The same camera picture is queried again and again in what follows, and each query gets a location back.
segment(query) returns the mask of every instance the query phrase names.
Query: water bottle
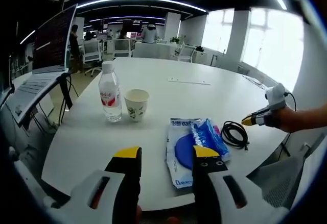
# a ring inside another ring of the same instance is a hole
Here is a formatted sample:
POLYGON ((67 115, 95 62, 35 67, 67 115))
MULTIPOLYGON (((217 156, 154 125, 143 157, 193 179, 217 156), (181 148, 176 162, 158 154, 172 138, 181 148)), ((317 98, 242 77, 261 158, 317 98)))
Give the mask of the water bottle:
POLYGON ((112 61, 102 63, 102 75, 99 81, 100 98, 103 110, 110 122, 122 119, 122 102, 119 82, 114 73, 112 61))

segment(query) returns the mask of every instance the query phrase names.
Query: window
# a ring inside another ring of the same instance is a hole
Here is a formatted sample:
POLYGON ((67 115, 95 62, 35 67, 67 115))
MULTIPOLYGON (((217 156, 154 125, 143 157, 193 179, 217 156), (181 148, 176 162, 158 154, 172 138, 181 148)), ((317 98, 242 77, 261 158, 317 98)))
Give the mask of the window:
POLYGON ((206 18, 202 46, 226 53, 228 49, 234 9, 209 12, 206 18))
POLYGON ((242 61, 293 91, 302 63, 303 35, 301 17, 252 9, 242 61))

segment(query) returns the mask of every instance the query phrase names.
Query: laptop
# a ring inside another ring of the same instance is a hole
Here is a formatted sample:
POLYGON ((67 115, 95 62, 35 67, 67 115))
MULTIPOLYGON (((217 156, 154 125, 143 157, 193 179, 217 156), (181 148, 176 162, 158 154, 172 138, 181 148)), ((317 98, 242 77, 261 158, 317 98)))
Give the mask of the laptop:
POLYGON ((16 84, 14 94, 7 100, 7 105, 18 124, 34 103, 56 83, 57 78, 68 72, 67 47, 75 10, 76 5, 71 6, 37 29, 32 74, 25 74, 29 77, 16 84))

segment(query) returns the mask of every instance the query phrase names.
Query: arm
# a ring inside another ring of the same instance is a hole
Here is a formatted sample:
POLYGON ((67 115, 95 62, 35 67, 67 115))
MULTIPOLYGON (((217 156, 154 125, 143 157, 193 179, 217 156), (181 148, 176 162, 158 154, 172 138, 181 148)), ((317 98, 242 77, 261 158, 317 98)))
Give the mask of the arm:
POLYGON ((145 29, 143 29, 141 35, 142 35, 141 38, 144 39, 144 37, 145 37, 145 29))
POLYGON ((158 29, 156 29, 156 31, 155 31, 155 40, 157 40, 158 38, 159 38, 159 32, 158 32, 158 29))
POLYGON ((276 111, 276 116, 281 120, 280 129, 285 132, 296 132, 327 126, 327 103, 320 108, 293 111, 286 107, 276 111))

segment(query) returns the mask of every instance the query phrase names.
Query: coiled cable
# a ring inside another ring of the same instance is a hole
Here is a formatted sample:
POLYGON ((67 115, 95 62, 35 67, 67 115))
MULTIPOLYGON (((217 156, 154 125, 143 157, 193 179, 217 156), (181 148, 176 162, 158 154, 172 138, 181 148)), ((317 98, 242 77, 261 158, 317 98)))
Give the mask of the coiled cable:
POLYGON ((223 141, 231 146, 238 147, 239 149, 244 148, 248 150, 247 145, 249 144, 248 135, 244 129, 244 127, 236 122, 233 121, 226 121, 224 123, 223 129, 221 130, 221 135, 223 141), (241 136, 242 140, 235 138, 231 131, 237 131, 241 136))

